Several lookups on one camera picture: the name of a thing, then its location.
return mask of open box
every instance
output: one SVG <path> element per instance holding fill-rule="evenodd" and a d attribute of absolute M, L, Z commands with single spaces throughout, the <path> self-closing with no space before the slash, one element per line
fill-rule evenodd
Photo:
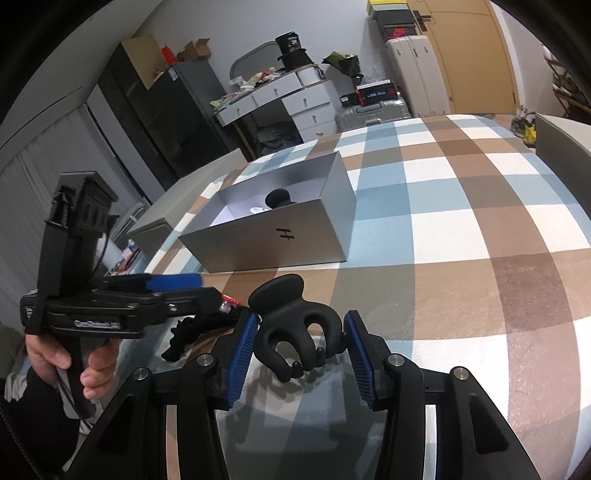
<path fill-rule="evenodd" d="M 293 205 L 266 208 L 286 189 Z M 180 236 L 209 272 L 347 260 L 356 198 L 338 152 L 262 173 L 217 192 Z"/>

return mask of finger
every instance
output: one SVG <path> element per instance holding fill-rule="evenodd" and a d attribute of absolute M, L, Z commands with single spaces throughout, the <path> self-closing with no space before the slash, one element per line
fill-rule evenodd
<path fill-rule="evenodd" d="M 82 372 L 80 376 L 80 383 L 85 387 L 93 388 L 98 385 L 102 385 L 105 382 L 108 382 L 113 378 L 115 374 L 115 365 L 111 365 L 110 367 L 104 368 L 102 370 L 93 370 L 91 368 L 87 368 Z"/>
<path fill-rule="evenodd" d="M 31 366 L 45 382 L 56 381 L 54 367 L 66 370 L 72 364 L 70 354 L 52 336 L 27 335 L 26 344 Z"/>
<path fill-rule="evenodd" d="M 88 366 L 93 370 L 103 370 L 117 362 L 119 355 L 118 339 L 109 339 L 106 343 L 88 356 Z"/>
<path fill-rule="evenodd" d="M 88 400 L 92 400 L 93 398 L 101 398 L 103 395 L 107 393 L 109 388 L 111 387 L 111 382 L 104 383 L 102 385 L 98 385 L 97 387 L 89 388 L 84 387 L 83 395 Z"/>

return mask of white suitcase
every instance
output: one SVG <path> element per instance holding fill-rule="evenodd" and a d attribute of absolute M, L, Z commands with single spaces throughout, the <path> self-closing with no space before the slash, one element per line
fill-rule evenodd
<path fill-rule="evenodd" d="M 415 117 L 451 113 L 441 69 L 426 36 L 389 40 L 387 50 Z"/>

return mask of window curtain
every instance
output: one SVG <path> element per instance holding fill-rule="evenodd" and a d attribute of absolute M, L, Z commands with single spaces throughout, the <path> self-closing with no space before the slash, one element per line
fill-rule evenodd
<path fill-rule="evenodd" d="M 20 329 L 21 296 L 36 287 L 44 221 L 64 171 L 96 170 L 118 195 L 124 215 L 141 196 L 85 105 L 40 133 L 0 171 L 0 323 Z"/>

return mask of blue gripper pad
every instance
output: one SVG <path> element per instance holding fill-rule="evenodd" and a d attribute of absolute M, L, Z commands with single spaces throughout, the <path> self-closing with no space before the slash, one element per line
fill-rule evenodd
<path fill-rule="evenodd" d="M 258 316 L 251 313 L 238 340 L 236 351 L 230 367 L 228 368 L 228 389 L 224 401 L 228 408 L 232 408 L 234 402 L 240 398 L 242 387 L 246 380 L 246 373 L 251 364 L 252 351 L 255 346 L 255 337 L 258 331 Z"/>
<path fill-rule="evenodd" d="M 176 291 L 201 288 L 203 279 L 198 273 L 183 273 L 179 275 L 154 275 L 146 282 L 146 288 L 151 291 Z"/>
<path fill-rule="evenodd" d="M 355 310 L 345 315 L 345 332 L 349 335 L 347 350 L 361 398 L 373 411 L 387 410 L 393 384 L 384 369 L 384 360 L 390 355 L 386 341 L 370 335 Z"/>
<path fill-rule="evenodd" d="M 356 314 L 356 312 L 349 312 L 345 315 L 345 332 L 349 335 L 347 350 L 349 351 L 351 365 L 353 365 L 353 373 L 357 380 L 359 394 L 361 395 L 361 398 L 367 402 L 368 407 L 372 408 L 377 397 L 374 386 L 374 371 L 369 363 L 365 347 L 363 346 L 359 331 L 355 325 L 353 319 L 354 314 Z"/>

